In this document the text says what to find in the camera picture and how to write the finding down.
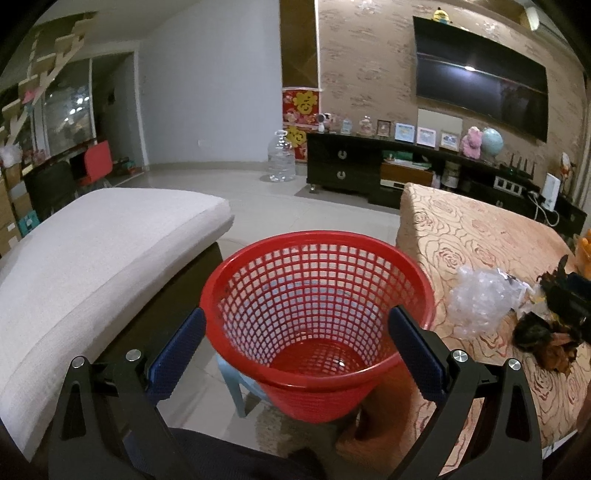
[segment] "pink stuffed toy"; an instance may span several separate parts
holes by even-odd
[[[478,160],[481,145],[482,132],[477,127],[470,127],[466,136],[462,138],[462,153],[469,158]]]

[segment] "red plastic basket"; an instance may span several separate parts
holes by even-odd
[[[240,250],[201,296],[207,337],[285,414],[321,423],[348,414],[401,359],[390,308],[423,328],[431,285],[396,247],[347,232],[298,232]]]

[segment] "wallpaper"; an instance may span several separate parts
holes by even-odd
[[[413,16],[431,18],[445,9],[457,27],[465,27],[541,63],[547,69],[548,142],[520,134],[486,117],[415,95]],[[497,159],[511,154],[536,161],[534,181],[543,185],[547,171],[557,174],[562,152],[578,163],[583,150],[586,111],[582,68],[558,48],[534,38],[522,26],[499,22],[466,8],[417,0],[319,0],[322,110],[348,116],[355,127],[364,115],[417,123],[418,108],[448,113],[472,125],[497,129],[505,148]]]

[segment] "photo frame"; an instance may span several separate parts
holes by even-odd
[[[392,135],[392,122],[388,120],[378,120],[376,136],[389,137],[390,135]]]
[[[457,152],[460,150],[460,135],[451,134],[450,132],[441,132],[441,143],[439,144],[441,148],[446,148],[448,150],[453,150]]]
[[[394,140],[414,143],[414,133],[414,125],[396,124],[396,128],[394,130]]]
[[[424,145],[425,147],[435,148],[435,146],[437,145],[437,130],[418,127],[417,145]]]

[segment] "bed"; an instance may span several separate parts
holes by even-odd
[[[509,314],[497,332],[474,340],[458,340],[447,318],[449,291],[457,284],[457,269],[501,268],[530,284],[539,275],[556,268],[570,251],[548,226],[516,213],[477,202],[450,192],[407,184],[402,194],[401,226],[397,246],[415,259],[427,274],[435,293],[436,315],[432,329],[450,349],[463,349],[477,361],[502,365],[517,358],[524,366],[540,424],[542,447],[573,431],[591,380],[591,348],[578,349],[573,372],[548,372],[538,367],[533,355],[511,344],[517,318]],[[573,257],[567,269],[574,269]],[[466,451],[482,403],[470,411],[446,470],[458,466]],[[349,430],[337,448],[377,470],[391,472],[404,458],[434,412],[404,366],[393,371],[366,399],[364,409],[375,419],[363,439]]]
[[[0,418],[28,459],[69,362],[164,346],[199,304],[232,226],[227,200],[103,189],[69,204],[0,260]]]

